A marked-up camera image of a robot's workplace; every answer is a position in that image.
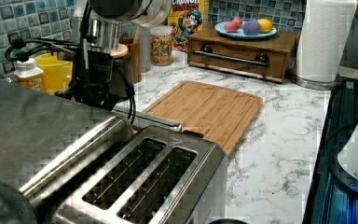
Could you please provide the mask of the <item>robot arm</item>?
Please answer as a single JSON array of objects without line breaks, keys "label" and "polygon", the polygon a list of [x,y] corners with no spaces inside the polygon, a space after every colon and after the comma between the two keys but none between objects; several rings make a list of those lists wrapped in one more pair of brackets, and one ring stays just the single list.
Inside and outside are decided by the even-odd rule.
[{"label": "robot arm", "polygon": [[77,0],[71,98],[107,110],[121,99],[131,99],[132,71],[121,65],[118,54],[119,26],[130,22],[155,27],[168,17],[171,7],[171,0]]}]

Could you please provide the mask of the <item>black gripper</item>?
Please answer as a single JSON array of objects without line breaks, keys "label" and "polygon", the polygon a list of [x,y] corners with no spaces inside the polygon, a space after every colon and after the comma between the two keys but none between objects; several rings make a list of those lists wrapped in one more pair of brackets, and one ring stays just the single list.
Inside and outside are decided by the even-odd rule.
[{"label": "black gripper", "polygon": [[112,110],[117,97],[110,92],[113,57],[97,51],[88,52],[88,69],[82,52],[75,57],[70,91],[79,103]]}]

